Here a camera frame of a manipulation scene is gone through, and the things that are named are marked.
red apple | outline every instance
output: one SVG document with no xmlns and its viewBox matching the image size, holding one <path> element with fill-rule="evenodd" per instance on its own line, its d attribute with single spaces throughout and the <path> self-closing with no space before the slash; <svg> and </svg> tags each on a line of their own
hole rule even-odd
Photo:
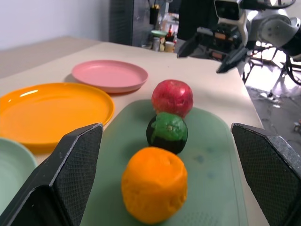
<svg viewBox="0 0 301 226">
<path fill-rule="evenodd" d="M 185 82 L 165 80 L 155 88 L 152 104 L 157 113 L 167 112 L 184 118 L 192 109 L 192 90 Z"/>
</svg>

pink plate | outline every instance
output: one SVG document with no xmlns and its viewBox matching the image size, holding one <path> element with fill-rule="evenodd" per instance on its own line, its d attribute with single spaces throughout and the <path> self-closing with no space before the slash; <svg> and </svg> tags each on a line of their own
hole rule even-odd
<svg viewBox="0 0 301 226">
<path fill-rule="evenodd" d="M 113 60 L 95 60 L 76 65 L 74 78 L 97 86 L 107 93 L 123 93 L 139 89 L 147 80 L 147 72 L 133 64 Z"/>
</svg>

orange plate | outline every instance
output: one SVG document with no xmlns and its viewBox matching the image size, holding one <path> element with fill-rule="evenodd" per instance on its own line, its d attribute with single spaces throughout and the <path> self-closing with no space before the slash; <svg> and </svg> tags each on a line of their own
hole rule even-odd
<svg viewBox="0 0 301 226">
<path fill-rule="evenodd" d="M 113 113 L 110 96 L 88 85 L 31 86 L 0 98 L 0 137 L 34 153 L 51 152 L 66 133 L 94 123 L 105 125 Z"/>
</svg>

white table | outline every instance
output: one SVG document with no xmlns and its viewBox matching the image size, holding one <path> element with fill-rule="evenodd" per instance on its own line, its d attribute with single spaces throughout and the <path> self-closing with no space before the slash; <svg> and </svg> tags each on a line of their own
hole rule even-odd
<svg viewBox="0 0 301 226">
<path fill-rule="evenodd" d="M 149 99 L 160 81 L 172 78 L 190 85 L 195 107 L 214 113 L 229 127 L 233 122 L 262 126 L 236 69 L 227 74 L 216 74 L 215 70 L 219 64 L 214 61 L 194 58 L 177 59 L 173 53 L 158 53 L 112 43 L 100 43 L 30 70 L 1 78 L 0 96 L 15 89 L 39 83 L 75 81 L 70 75 L 72 67 L 78 63 L 96 59 L 133 63 L 143 67 L 149 73 L 148 81 L 138 91 L 127 95 L 112 96 L 115 103 L 113 119 L 129 103 L 139 99 Z M 45 158 L 46 155 L 37 156 L 39 163 Z M 267 220 L 246 183 L 240 161 L 239 167 L 249 226 L 268 226 Z"/>
</svg>

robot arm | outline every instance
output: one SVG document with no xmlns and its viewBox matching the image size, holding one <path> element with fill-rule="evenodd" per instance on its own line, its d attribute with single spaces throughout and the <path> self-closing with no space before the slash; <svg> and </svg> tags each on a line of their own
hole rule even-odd
<svg viewBox="0 0 301 226">
<path fill-rule="evenodd" d="M 217 60 L 221 62 L 217 73 L 225 73 L 245 61 L 256 41 L 261 41 L 301 61 L 300 19 L 289 18 L 281 7 L 267 6 L 256 0 L 214 0 L 214 6 L 219 18 L 216 27 L 198 28 L 195 36 L 181 46 L 178 57 Z"/>
</svg>

